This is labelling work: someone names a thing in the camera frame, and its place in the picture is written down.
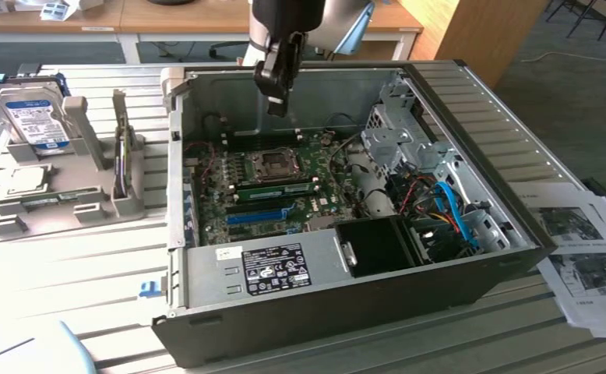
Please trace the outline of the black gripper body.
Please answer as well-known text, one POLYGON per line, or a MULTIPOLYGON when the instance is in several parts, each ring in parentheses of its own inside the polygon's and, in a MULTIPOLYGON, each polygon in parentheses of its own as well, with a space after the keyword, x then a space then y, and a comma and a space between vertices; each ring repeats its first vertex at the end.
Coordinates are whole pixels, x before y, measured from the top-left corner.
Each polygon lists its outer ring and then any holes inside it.
POLYGON ((304 48, 308 33, 321 24, 325 1, 260 0, 249 6, 249 48, 265 53, 275 42, 292 42, 297 35, 304 48))

